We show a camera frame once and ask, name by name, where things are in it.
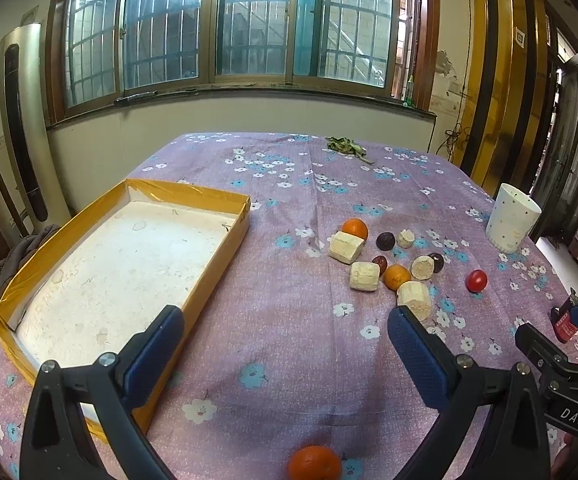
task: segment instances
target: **small bottle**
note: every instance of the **small bottle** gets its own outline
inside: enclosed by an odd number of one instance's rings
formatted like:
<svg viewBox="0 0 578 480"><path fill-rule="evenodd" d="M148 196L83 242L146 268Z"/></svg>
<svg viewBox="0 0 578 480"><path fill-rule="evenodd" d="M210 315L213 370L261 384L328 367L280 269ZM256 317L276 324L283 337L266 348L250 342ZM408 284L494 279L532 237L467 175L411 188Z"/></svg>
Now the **small bottle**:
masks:
<svg viewBox="0 0 578 480"><path fill-rule="evenodd" d="M553 325L558 341L566 343L578 332L578 327L571 322L571 309L578 306L578 297L575 290L571 289L571 294L566 298L562 306L555 306L549 313L549 319Z"/></svg>

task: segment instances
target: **door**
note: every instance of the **door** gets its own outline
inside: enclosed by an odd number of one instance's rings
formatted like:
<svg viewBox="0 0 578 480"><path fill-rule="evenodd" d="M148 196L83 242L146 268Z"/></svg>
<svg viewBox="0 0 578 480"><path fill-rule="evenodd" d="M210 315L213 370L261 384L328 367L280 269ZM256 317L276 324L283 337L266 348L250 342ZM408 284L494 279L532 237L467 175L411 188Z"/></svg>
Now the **door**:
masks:
<svg viewBox="0 0 578 480"><path fill-rule="evenodd" d="M531 193L542 215L531 232L531 239L550 234L551 216L565 187L578 145L578 53L564 65L560 108L552 139Z"/></svg>

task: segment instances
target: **window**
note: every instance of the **window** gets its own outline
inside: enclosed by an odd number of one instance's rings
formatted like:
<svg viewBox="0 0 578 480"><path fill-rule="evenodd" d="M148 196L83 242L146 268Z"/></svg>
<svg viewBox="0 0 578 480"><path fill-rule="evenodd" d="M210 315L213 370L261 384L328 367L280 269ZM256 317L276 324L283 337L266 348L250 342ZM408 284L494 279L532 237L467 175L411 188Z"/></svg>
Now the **window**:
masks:
<svg viewBox="0 0 578 480"><path fill-rule="evenodd" d="M251 82L402 99L425 2L53 0L50 118Z"/></svg>

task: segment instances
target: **window frame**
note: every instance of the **window frame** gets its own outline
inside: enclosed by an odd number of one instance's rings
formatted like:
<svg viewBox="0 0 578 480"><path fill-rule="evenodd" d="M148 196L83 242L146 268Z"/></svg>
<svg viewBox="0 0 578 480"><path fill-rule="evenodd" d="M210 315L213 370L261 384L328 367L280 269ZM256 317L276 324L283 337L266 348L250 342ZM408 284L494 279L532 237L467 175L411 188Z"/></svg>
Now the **window frame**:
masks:
<svg viewBox="0 0 578 480"><path fill-rule="evenodd" d="M125 88L124 84L124 14L126 0L116 0L114 42L114 81L115 92L102 97L67 106L66 89L66 44L65 30L69 0L51 0L44 48L44 81L46 91L46 111L48 125L68 120L75 116L87 114L102 108L112 107L118 99L141 94L162 94L185 92L194 89L233 88L238 86L259 88L287 88L322 91L333 94L360 96L371 99L384 99L401 104L400 96L392 96L396 72L398 43L398 23L400 22L400 0L392 0L391 23L388 57L386 64L385 85L383 88L361 82L338 80L324 76L293 75L296 40L298 0L289 0L288 29L286 44L286 62L284 74L230 74L217 73L216 48L218 47L217 27L220 25L218 10L219 0L200 0L198 15L198 76L153 83L136 88ZM428 109L435 69L435 47L438 39L437 21L439 17L439 0L425 0L416 4L416 19L411 34L405 40L411 44L409 74L414 76L414 106Z"/></svg>

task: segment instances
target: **floral tablecloth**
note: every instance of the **floral tablecloth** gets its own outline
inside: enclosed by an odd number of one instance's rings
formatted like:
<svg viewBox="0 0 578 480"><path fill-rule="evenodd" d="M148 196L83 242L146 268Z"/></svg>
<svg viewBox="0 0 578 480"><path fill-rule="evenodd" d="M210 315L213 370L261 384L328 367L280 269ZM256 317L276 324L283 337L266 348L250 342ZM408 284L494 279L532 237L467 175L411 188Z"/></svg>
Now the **floral tablecloth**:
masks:
<svg viewBox="0 0 578 480"><path fill-rule="evenodd" d="M493 201L437 156L368 144L366 164L326 148L323 138L285 134L179 137L131 176L190 182L251 196L251 226L206 305L150 427L148 437L171 471L188 480L285 479L288 458L312 444L344 459L344 478L392 479L431 428L386 333L395 305L349 289L349 267L326 256L344 220L366 222L360 259L378 254L410 264L444 255L427 282L435 302L424 325L454 353L483 366L522 359L517 327L530 321L554 340L547 314L566 291L529 240L501 254L484 229ZM411 229L409 250L379 251L383 231ZM465 276L483 269L479 294ZM564 346L578 362L578 336ZM19 475L24 413L31 393L0 349L0 461ZM452 466L462 471L485 413ZM562 434L551 428L552 452ZM123 473L97 443L111 474Z"/></svg>

